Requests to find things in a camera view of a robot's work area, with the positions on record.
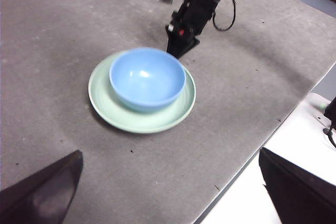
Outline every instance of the blue bowl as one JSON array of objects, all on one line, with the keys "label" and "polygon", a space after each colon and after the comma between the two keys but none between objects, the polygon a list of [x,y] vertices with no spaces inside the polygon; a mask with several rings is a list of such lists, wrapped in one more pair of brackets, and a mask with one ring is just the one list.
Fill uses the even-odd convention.
[{"label": "blue bowl", "polygon": [[185,80],[181,63],[153,48],[126,51],[110,68],[110,82],[121,102],[140,112],[171,104],[182,92]]}]

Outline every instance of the green plate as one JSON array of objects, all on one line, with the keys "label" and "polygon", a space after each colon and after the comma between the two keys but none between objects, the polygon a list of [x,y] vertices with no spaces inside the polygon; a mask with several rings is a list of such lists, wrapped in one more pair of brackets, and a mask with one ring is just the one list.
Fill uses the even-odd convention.
[{"label": "green plate", "polygon": [[128,132],[154,133],[170,129],[188,116],[195,103],[196,87],[186,68],[185,88],[168,107],[153,113],[139,113],[125,107],[109,80],[110,66],[120,54],[111,55],[99,63],[89,79],[90,101],[106,122]]}]

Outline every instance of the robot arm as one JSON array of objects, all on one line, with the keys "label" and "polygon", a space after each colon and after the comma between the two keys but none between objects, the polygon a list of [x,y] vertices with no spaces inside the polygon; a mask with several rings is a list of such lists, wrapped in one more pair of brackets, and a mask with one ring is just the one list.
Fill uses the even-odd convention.
[{"label": "robot arm", "polygon": [[195,36],[201,34],[206,23],[214,15],[219,1],[184,0],[178,12],[173,12],[172,20],[166,26],[169,39],[167,52],[179,58],[198,45],[200,41]]}]

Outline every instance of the gray table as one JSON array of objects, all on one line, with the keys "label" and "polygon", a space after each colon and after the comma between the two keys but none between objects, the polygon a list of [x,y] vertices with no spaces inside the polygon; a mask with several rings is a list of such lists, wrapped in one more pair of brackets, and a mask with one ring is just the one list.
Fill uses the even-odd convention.
[{"label": "gray table", "polygon": [[[297,0],[236,2],[234,27],[209,23],[181,59],[197,86],[192,113],[136,135],[97,116],[88,78],[112,53],[165,49],[181,1],[2,1],[2,188],[80,149],[65,223],[195,221],[335,61],[336,19]],[[223,0],[218,23],[231,16]]]}]

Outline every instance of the wire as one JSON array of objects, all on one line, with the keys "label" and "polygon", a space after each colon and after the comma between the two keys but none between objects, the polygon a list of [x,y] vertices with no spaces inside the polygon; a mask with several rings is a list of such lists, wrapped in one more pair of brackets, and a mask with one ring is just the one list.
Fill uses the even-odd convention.
[{"label": "wire", "polygon": [[327,136],[329,138],[330,143],[336,148],[336,143],[334,142],[334,140],[332,139],[332,129],[336,127],[336,122],[332,123],[330,126],[329,131],[327,132]]},{"label": "wire", "polygon": [[232,0],[232,4],[233,4],[233,19],[232,19],[232,23],[228,28],[219,28],[216,23],[215,23],[215,17],[216,17],[216,12],[214,11],[213,16],[212,16],[212,23],[214,24],[214,27],[218,30],[218,31],[228,31],[234,24],[235,20],[236,20],[236,1]]}]

